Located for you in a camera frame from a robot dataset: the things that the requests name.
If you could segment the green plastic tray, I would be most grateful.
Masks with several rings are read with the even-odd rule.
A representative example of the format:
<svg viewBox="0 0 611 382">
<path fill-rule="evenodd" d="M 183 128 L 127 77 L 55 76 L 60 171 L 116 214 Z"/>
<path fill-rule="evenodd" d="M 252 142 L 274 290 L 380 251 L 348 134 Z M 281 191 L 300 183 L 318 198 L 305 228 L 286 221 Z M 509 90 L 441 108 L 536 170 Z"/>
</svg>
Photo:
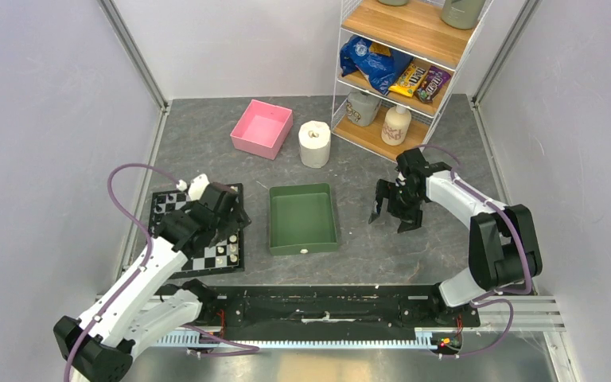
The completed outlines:
<svg viewBox="0 0 611 382">
<path fill-rule="evenodd" d="M 272 255 L 335 252 L 339 248 L 332 190 L 327 183 L 269 189 L 268 246 Z"/>
</svg>

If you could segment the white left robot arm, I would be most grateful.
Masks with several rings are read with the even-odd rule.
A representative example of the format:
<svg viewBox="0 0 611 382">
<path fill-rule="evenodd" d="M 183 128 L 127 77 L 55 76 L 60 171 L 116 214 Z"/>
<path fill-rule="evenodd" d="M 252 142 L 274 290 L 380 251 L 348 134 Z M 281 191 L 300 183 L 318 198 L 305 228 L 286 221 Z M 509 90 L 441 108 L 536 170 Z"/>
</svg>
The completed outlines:
<svg viewBox="0 0 611 382">
<path fill-rule="evenodd" d="M 134 360 L 170 331 L 216 319 L 216 293 L 194 279 L 144 311 L 158 289 L 190 260 L 239 234 L 251 220 L 240 189 L 201 174 L 180 181 L 185 203 L 165 213 L 142 253 L 118 281 L 78 318 L 63 316 L 53 334 L 65 359 L 63 379 L 78 372 L 90 381 L 120 381 Z"/>
</svg>

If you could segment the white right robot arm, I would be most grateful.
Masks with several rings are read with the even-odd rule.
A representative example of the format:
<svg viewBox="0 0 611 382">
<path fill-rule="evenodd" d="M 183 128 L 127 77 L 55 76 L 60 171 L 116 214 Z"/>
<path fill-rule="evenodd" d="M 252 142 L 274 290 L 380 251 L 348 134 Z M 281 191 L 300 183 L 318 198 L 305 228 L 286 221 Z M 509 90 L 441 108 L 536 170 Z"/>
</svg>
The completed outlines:
<svg viewBox="0 0 611 382">
<path fill-rule="evenodd" d="M 429 162 L 423 148 L 405 150 L 396 158 L 395 180 L 377 181 L 369 220 L 387 211 L 399 219 L 400 233 L 413 231 L 422 227 L 423 205 L 435 203 L 468 229 L 467 266 L 437 285 L 437 297 L 427 304 L 429 319 L 448 325 L 460 306 L 494 294 L 529 294 L 532 279 L 543 270 L 530 209 L 484 195 L 455 166 Z"/>
</svg>

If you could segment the black white chessboard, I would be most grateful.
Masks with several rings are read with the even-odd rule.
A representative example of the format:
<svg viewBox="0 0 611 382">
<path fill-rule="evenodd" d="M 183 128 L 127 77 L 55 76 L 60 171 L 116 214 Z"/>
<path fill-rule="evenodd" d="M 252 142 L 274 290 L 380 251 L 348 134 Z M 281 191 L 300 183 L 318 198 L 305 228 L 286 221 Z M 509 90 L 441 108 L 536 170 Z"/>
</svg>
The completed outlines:
<svg viewBox="0 0 611 382">
<path fill-rule="evenodd" d="M 151 194 L 148 229 L 153 236 L 163 217 L 180 210 L 189 201 L 186 192 L 176 189 Z M 220 275 L 244 271 L 243 231 L 229 236 L 214 247 L 205 248 L 194 255 L 182 268 L 173 273 L 171 279 L 199 278 L 206 275 Z"/>
</svg>

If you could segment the cream soap bottle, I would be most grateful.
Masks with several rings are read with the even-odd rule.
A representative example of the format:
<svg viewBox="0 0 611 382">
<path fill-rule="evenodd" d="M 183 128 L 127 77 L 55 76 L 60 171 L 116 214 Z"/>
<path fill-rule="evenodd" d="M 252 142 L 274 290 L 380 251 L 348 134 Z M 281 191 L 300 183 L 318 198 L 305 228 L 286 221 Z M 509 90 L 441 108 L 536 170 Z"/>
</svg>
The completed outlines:
<svg viewBox="0 0 611 382">
<path fill-rule="evenodd" d="M 387 110 L 381 130 L 381 139 L 389 146 L 403 143 L 412 121 L 411 112 L 402 105 Z"/>
</svg>

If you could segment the grey jug on shelf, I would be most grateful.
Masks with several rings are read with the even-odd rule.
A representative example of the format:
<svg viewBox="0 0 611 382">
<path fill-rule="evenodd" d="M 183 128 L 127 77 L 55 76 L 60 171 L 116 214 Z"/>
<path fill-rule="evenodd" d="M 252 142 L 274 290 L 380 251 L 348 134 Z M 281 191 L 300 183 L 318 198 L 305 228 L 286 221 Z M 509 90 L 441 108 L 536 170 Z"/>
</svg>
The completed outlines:
<svg viewBox="0 0 611 382">
<path fill-rule="evenodd" d="M 345 111 L 347 118 L 359 127 L 369 126 L 377 116 L 380 99 L 365 92 L 348 94 Z"/>
</svg>

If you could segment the white toilet paper roll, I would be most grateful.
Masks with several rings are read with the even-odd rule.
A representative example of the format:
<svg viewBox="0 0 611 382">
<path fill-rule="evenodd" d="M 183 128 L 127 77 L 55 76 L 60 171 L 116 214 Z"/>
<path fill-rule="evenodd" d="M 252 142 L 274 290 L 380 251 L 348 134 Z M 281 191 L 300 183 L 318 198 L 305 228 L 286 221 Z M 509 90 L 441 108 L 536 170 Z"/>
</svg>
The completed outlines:
<svg viewBox="0 0 611 382">
<path fill-rule="evenodd" d="M 328 162 L 331 131 L 327 123 L 315 120 L 303 123 L 298 132 L 298 142 L 304 166 L 320 169 Z"/>
</svg>

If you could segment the pink plastic box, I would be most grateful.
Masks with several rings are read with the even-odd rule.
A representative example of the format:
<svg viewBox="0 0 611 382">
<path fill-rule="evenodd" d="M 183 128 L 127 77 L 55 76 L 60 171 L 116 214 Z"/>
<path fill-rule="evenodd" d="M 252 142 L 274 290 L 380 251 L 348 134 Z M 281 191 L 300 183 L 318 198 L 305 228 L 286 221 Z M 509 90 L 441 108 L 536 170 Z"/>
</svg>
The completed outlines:
<svg viewBox="0 0 611 382">
<path fill-rule="evenodd" d="M 230 137 L 237 150 L 275 160 L 293 126 L 293 111 L 252 99 Z"/>
</svg>

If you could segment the yellow candy bag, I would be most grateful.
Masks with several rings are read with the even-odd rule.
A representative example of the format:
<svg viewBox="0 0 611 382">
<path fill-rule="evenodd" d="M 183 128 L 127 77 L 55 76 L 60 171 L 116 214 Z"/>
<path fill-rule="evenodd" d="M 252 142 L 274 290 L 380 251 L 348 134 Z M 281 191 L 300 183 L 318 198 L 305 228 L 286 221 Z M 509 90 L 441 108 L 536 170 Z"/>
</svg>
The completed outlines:
<svg viewBox="0 0 611 382">
<path fill-rule="evenodd" d="M 401 96 L 412 97 L 426 77 L 429 68 L 429 65 L 413 60 L 399 78 L 388 88 L 388 91 Z"/>
</svg>

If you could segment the blue plastic bag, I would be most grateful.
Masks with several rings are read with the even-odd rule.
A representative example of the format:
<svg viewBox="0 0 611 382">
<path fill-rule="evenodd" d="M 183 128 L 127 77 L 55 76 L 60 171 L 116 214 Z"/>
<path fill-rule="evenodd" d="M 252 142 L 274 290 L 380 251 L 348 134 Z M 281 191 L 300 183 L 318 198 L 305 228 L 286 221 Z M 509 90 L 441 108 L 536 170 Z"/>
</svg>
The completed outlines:
<svg viewBox="0 0 611 382">
<path fill-rule="evenodd" d="M 341 75 L 361 72 L 373 89 L 384 96 L 412 60 L 409 54 L 360 36 L 351 37 L 339 51 Z"/>
</svg>

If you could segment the brown candy bag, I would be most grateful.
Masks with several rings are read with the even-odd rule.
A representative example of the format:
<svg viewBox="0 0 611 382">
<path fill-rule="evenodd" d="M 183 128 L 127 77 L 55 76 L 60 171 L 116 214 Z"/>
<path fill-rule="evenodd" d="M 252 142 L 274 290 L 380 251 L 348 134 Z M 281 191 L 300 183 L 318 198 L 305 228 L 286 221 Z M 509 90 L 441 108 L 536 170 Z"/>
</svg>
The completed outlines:
<svg viewBox="0 0 611 382">
<path fill-rule="evenodd" d="M 442 87 L 451 78 L 451 73 L 436 66 L 431 66 L 425 79 L 418 86 L 416 96 L 422 103 L 432 103 Z"/>
</svg>

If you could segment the grey green top bottle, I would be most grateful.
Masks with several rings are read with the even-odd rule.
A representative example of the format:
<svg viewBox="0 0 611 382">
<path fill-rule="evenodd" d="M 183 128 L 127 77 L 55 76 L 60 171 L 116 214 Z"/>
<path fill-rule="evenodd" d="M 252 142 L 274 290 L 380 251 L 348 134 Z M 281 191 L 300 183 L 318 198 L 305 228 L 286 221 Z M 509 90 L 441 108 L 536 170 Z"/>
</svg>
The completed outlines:
<svg viewBox="0 0 611 382">
<path fill-rule="evenodd" d="M 477 26 L 485 3 L 485 0 L 445 0 L 440 17 L 455 29 L 472 29 Z"/>
</svg>

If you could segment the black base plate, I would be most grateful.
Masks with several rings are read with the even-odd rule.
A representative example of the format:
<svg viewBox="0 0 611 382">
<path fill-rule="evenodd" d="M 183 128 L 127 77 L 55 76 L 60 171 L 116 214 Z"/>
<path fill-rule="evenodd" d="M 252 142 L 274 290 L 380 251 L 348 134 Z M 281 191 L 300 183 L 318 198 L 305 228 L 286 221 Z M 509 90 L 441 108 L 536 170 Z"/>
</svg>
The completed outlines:
<svg viewBox="0 0 611 382">
<path fill-rule="evenodd" d="M 232 341 L 410 340 L 417 328 L 481 324 L 470 306 L 449 308 L 429 285 L 207 286 L 197 327 Z"/>
</svg>

